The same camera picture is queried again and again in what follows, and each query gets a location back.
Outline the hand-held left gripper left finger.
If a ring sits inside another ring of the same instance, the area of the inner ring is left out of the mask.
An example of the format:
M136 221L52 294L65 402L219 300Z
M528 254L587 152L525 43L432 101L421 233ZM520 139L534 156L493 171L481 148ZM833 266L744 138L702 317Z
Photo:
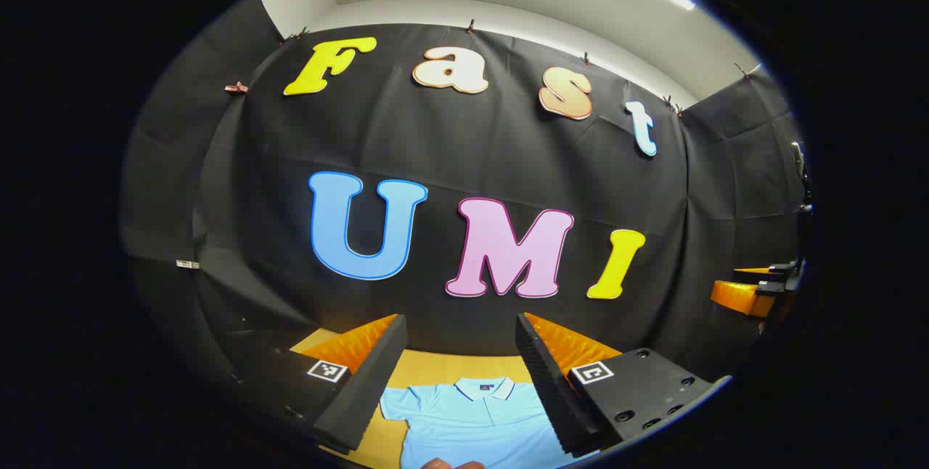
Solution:
M234 379L247 409L289 441L349 454L374 416L407 346L407 320L391 314L301 351L283 331L232 336Z

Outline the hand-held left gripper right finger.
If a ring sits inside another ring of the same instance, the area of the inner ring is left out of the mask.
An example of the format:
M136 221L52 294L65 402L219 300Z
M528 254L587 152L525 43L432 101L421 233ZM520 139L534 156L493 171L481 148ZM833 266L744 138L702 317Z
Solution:
M709 382L650 348L618 352L526 311L515 317L515 345L562 449L576 458L657 435L731 380Z

